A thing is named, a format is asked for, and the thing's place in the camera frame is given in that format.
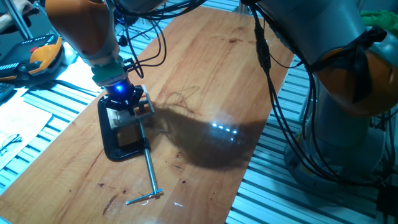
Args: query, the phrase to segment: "metal bracket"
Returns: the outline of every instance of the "metal bracket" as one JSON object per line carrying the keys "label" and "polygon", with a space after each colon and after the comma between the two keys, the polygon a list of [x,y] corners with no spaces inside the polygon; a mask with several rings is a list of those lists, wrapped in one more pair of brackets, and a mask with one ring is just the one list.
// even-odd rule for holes
{"label": "metal bracket", "polygon": [[12,0],[1,0],[1,3],[6,8],[7,12],[10,14],[15,26],[18,28],[24,40],[33,39],[33,35],[30,32],[28,26],[26,25],[22,15],[19,13],[17,7]]}

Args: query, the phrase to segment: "wooden table surface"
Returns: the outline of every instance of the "wooden table surface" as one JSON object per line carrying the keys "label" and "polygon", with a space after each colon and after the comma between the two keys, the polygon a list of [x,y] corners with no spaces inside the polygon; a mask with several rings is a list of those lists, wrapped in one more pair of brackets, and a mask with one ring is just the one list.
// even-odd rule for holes
{"label": "wooden table surface", "polygon": [[[155,103],[146,133],[160,199],[126,205],[151,191],[146,162],[107,159],[97,98],[0,197],[0,216],[12,223],[224,223],[271,110],[253,30],[252,17],[200,7],[165,28],[163,65],[146,67],[143,80],[130,74]],[[292,54],[269,28],[266,38],[289,65]],[[152,42],[140,58],[157,48]],[[273,63],[271,74],[279,89],[286,69]]]}

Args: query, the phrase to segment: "black cable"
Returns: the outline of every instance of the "black cable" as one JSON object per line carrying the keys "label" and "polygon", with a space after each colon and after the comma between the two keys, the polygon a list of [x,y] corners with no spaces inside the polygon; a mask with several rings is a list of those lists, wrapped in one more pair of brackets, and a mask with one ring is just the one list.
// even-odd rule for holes
{"label": "black cable", "polygon": [[130,68],[130,69],[128,70],[129,72],[131,72],[131,71],[133,71],[133,70],[136,70],[138,67],[139,67],[139,68],[142,68],[142,67],[157,67],[157,66],[159,66],[159,65],[162,65],[162,64],[165,62],[166,58],[167,58],[167,43],[166,43],[166,38],[165,38],[165,36],[164,36],[163,30],[162,30],[162,28],[161,28],[158,24],[155,25],[153,21],[151,21],[151,23],[152,23],[153,26],[157,27],[157,29],[160,31],[160,35],[162,36],[163,44],[164,44],[164,56],[163,56],[163,59],[162,59],[161,62],[159,62],[159,63],[157,63],[157,64],[155,64],[155,65],[142,64],[142,62],[146,62],[146,61],[152,60],[152,59],[154,59],[154,58],[157,58],[157,57],[160,55],[160,52],[161,52],[161,50],[162,50],[162,45],[161,45],[161,43],[160,43],[160,37],[159,37],[160,35],[159,35],[159,33],[157,32],[157,29],[155,29],[156,34],[157,34],[157,39],[158,39],[158,42],[159,42],[159,50],[158,50],[158,53],[157,53],[155,56],[152,56],[152,57],[147,58],[147,59],[145,59],[145,60],[139,61],[139,64],[138,64],[138,65],[134,64],[134,65],[136,65],[136,66],[133,66],[132,68]]}
{"label": "black cable", "polygon": [[274,60],[274,62],[276,62],[278,65],[280,65],[280,66],[282,66],[282,67],[284,67],[284,68],[297,68],[298,66],[300,66],[300,65],[303,64],[303,62],[299,62],[299,63],[297,63],[296,65],[294,65],[293,67],[288,67],[288,66],[282,65],[280,62],[278,62],[278,61],[274,58],[274,56],[272,56],[272,54],[269,54],[269,55],[270,55],[271,58]]}
{"label": "black cable", "polygon": [[[254,18],[255,18],[255,20],[256,20],[256,25],[258,26],[258,25],[259,25],[259,20],[258,20],[258,17],[257,17],[257,13],[256,13],[255,6],[257,7],[258,11],[261,13],[261,15],[262,15],[265,19],[267,19],[267,15],[266,15],[266,14],[261,10],[261,8],[259,8],[257,5],[250,6],[250,7],[251,7],[251,10],[252,10],[252,12],[253,12],[253,16],[254,16]],[[271,98],[271,103],[272,103],[272,109],[274,110],[274,113],[275,113],[275,117],[276,117],[277,120],[278,120],[278,123],[279,123],[279,125],[280,125],[280,127],[281,127],[281,130],[282,130],[282,132],[283,132],[283,134],[284,134],[284,136],[285,136],[285,138],[286,138],[286,140],[287,140],[289,146],[292,148],[292,150],[294,151],[294,153],[296,154],[296,156],[298,157],[298,159],[300,159],[300,161],[301,161],[301,163],[303,164],[303,166],[305,166],[309,171],[313,172],[315,175],[318,175],[318,176],[320,176],[321,178],[324,178],[324,179],[330,180],[330,181],[334,181],[334,182],[339,183],[339,184],[346,184],[346,185],[376,185],[376,184],[379,184],[381,181],[383,181],[383,180],[380,180],[380,178],[374,179],[374,180],[371,180],[371,181],[366,181],[366,182],[354,182],[354,181],[350,181],[350,180],[347,180],[347,179],[345,179],[345,178],[342,178],[341,176],[339,176],[338,174],[336,174],[336,172],[326,163],[326,161],[325,161],[325,159],[323,158],[322,154],[320,153],[319,148],[317,147],[317,143],[316,143],[316,136],[315,136],[315,115],[316,115],[316,98],[317,98],[317,93],[316,93],[316,89],[315,89],[315,81],[313,80],[312,73],[310,73],[310,72],[308,73],[308,75],[310,76],[310,89],[313,90],[313,91],[312,91],[312,98],[314,99],[314,102],[313,102],[313,109],[312,109],[312,110],[313,110],[313,111],[312,111],[312,118],[311,118],[311,122],[312,122],[312,123],[311,123],[311,129],[312,129],[312,134],[313,134],[312,137],[313,137],[313,142],[314,142],[315,148],[316,148],[316,150],[317,150],[317,153],[318,153],[318,155],[319,155],[321,161],[322,161],[322,162],[324,163],[324,165],[326,165],[326,167],[328,168],[329,173],[326,172],[325,170],[323,170],[321,167],[319,167],[319,166],[317,165],[317,163],[316,163],[312,158],[311,158],[311,159],[308,159],[306,153],[304,153],[304,152],[302,151],[302,149],[300,148],[300,146],[297,144],[297,141],[295,140],[294,136],[293,136],[292,133],[291,133],[290,128],[289,128],[288,125],[287,125],[287,122],[286,122],[286,120],[285,120],[285,118],[284,118],[283,112],[282,112],[282,110],[281,110],[281,108],[280,108],[280,105],[279,105],[279,102],[278,102],[278,99],[277,99],[277,95],[276,95],[276,92],[275,92],[274,87],[273,87],[273,84],[272,84],[271,77],[269,76],[269,71],[267,71],[266,69],[264,69],[264,71],[265,71],[265,73],[266,73],[266,75],[267,75],[267,79],[268,79],[268,83],[269,83],[270,98]],[[303,160],[301,160],[300,155],[299,155],[298,152],[295,150],[295,148],[293,147],[292,143],[290,142],[290,139],[287,137],[287,135],[286,135],[286,133],[285,133],[284,127],[283,127],[282,123],[280,122],[280,119],[279,119],[279,117],[278,117],[278,115],[277,115],[276,108],[279,110],[280,117],[282,118],[282,121],[284,122],[284,125],[286,126],[286,129],[288,130],[288,132],[289,132],[289,134],[290,134],[290,137],[293,139],[293,141],[294,141],[294,143],[296,144],[297,148],[299,149],[300,153],[302,153],[302,155],[303,155],[303,157],[305,158],[305,160],[306,160],[310,165],[312,165],[312,167],[313,167],[317,172],[314,172],[313,169],[309,168],[309,167],[307,166],[307,164],[306,164]]]}
{"label": "black cable", "polygon": [[[252,13],[253,13],[253,16],[254,16],[254,18],[255,18],[255,22],[256,22],[256,26],[257,26],[256,28],[261,29],[261,25],[259,25],[259,19],[258,19],[258,16],[257,16],[257,12],[256,12],[256,10],[254,9],[254,6],[249,6],[249,7],[251,8]],[[279,100],[278,100],[278,98],[277,98],[277,94],[276,94],[276,91],[275,91],[273,82],[272,82],[272,80],[271,80],[271,76],[269,75],[269,70],[267,70],[266,68],[263,68],[263,69],[264,69],[264,72],[266,73],[266,76],[267,76],[268,87],[269,87],[269,94],[270,94],[270,99],[271,99],[271,104],[272,104],[272,110],[274,111],[274,114],[275,114],[275,117],[276,117],[276,119],[277,119],[277,122],[278,122],[279,126],[281,127],[282,133],[283,133],[283,135],[285,136],[288,145],[292,148],[293,152],[295,153],[295,155],[297,156],[297,158],[300,160],[300,162],[302,163],[302,165],[303,165],[305,168],[307,168],[310,172],[314,173],[315,175],[317,175],[317,176],[319,176],[319,177],[322,177],[322,178],[324,178],[324,179],[328,179],[327,175],[323,174],[323,172],[322,172],[322,171],[324,171],[324,170],[318,169],[318,167],[315,166],[315,165],[313,164],[313,162],[307,157],[306,153],[305,153],[305,152],[302,150],[302,148],[299,146],[299,144],[298,144],[296,138],[294,137],[294,135],[292,134],[292,132],[291,132],[291,130],[290,130],[290,128],[289,128],[289,125],[287,124],[287,121],[286,121],[286,119],[285,119],[285,117],[284,117],[284,115],[283,115],[283,112],[282,112],[282,110],[281,110],[281,107],[280,107],[280,104],[279,104]],[[281,120],[284,122],[284,125],[285,125],[285,127],[286,127],[286,130],[288,131],[288,133],[289,133],[291,139],[293,140],[294,144],[296,145],[296,147],[298,148],[298,150],[300,151],[301,154],[299,154],[299,152],[297,152],[297,151],[295,150],[295,147],[294,147],[293,144],[290,142],[290,138],[288,137],[288,135],[287,135],[287,133],[286,133],[286,130],[285,130],[285,128],[284,128],[284,126],[283,126]],[[307,161],[312,167],[316,168],[316,170],[313,170],[311,167],[309,167],[309,166],[307,165],[307,163],[304,162],[304,161],[302,160],[302,157],[304,157],[304,158],[306,159],[306,161]]]}
{"label": "black cable", "polygon": [[132,30],[137,33],[137,35],[135,35],[134,37],[131,37],[131,40],[133,40],[134,38],[139,37],[139,36],[142,36],[146,40],[150,40],[150,37],[145,32],[142,32],[142,31],[139,31],[136,29],[132,29],[132,28],[129,28],[129,30]]}
{"label": "black cable", "polygon": [[141,65],[140,65],[140,61],[138,61],[138,57],[136,55],[136,52],[134,51],[134,48],[132,47],[131,40],[130,40],[130,34],[129,34],[128,30],[126,32],[126,35],[127,35],[127,40],[129,40],[128,44],[129,44],[132,56],[134,57],[134,60],[135,60],[135,62],[132,64],[132,67],[136,71],[138,77],[144,78],[144,71],[142,71],[142,68],[141,68]]}
{"label": "black cable", "polygon": [[[166,61],[166,58],[167,58],[167,43],[166,43],[166,38],[165,38],[165,36],[164,36],[164,33],[163,33],[163,31],[162,31],[162,28],[160,28],[159,25],[157,25],[157,28],[159,29],[160,34],[161,34],[161,36],[162,36],[162,38],[163,38],[163,45],[164,45],[164,56],[163,56],[163,59],[162,59],[161,62],[159,62],[159,63],[157,63],[157,64],[155,64],[155,65],[141,65],[142,67],[156,67],[156,66],[162,65],[162,64]],[[159,40],[159,51],[158,51],[158,55],[159,55],[159,53],[160,53],[161,50],[162,50],[162,49],[161,49],[161,44],[160,44],[160,40]]]}
{"label": "black cable", "polygon": [[151,27],[151,28],[149,28],[149,29],[147,29],[147,30],[145,30],[145,31],[141,32],[140,34],[137,34],[137,35],[135,35],[135,36],[131,37],[131,40],[132,40],[132,39],[134,39],[134,38],[136,38],[136,37],[138,37],[138,36],[140,36],[140,35],[142,35],[142,34],[146,34],[146,33],[148,33],[149,31],[151,31],[151,30],[152,30],[152,29],[154,29],[154,28],[155,28],[155,26],[153,26],[153,25],[152,25],[152,27]]}
{"label": "black cable", "polygon": [[[120,5],[117,0],[113,0],[113,3],[115,5],[115,8],[121,14],[124,14],[124,15],[127,15],[127,16],[137,16],[137,17],[141,17],[141,18],[144,18],[144,19],[148,19],[148,20],[154,21],[154,20],[170,19],[170,18],[174,18],[174,17],[177,17],[177,16],[181,16],[181,15],[183,15],[185,13],[188,13],[188,12],[196,9],[198,6],[203,4],[205,1],[206,0],[183,1],[183,2],[180,2],[180,3],[177,3],[177,4],[173,4],[171,6],[164,7],[163,9],[156,9],[156,10],[153,10],[153,11],[150,11],[150,12],[145,12],[145,13],[142,13],[142,14],[131,12],[131,11],[123,8],[122,5]],[[173,15],[164,15],[164,13],[170,13],[170,12],[174,12],[174,11],[182,10],[182,9],[185,9],[185,10],[183,10],[182,12],[173,14]]]}

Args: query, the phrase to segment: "blue led light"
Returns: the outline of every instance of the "blue led light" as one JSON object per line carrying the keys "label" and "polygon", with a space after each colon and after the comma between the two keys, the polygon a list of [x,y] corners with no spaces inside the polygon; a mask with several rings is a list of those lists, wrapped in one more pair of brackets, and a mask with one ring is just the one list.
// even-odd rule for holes
{"label": "blue led light", "polygon": [[117,89],[118,91],[123,91],[123,86],[118,85],[118,86],[116,86],[116,89]]}

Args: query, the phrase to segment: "white paper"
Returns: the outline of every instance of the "white paper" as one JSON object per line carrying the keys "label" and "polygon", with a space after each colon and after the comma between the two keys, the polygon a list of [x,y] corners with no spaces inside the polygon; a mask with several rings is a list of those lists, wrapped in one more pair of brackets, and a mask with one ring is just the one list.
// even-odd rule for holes
{"label": "white paper", "polygon": [[96,93],[101,91],[101,88],[95,84],[93,76],[94,73],[91,71],[91,67],[88,66],[81,57],[78,57],[75,63],[69,65],[67,69],[57,77],[57,80],[62,80]]}
{"label": "white paper", "polygon": [[51,113],[23,102],[23,98],[14,98],[0,106],[0,146],[9,136],[19,134],[22,137],[22,142],[11,144],[0,152],[0,169],[38,135],[51,116]]}

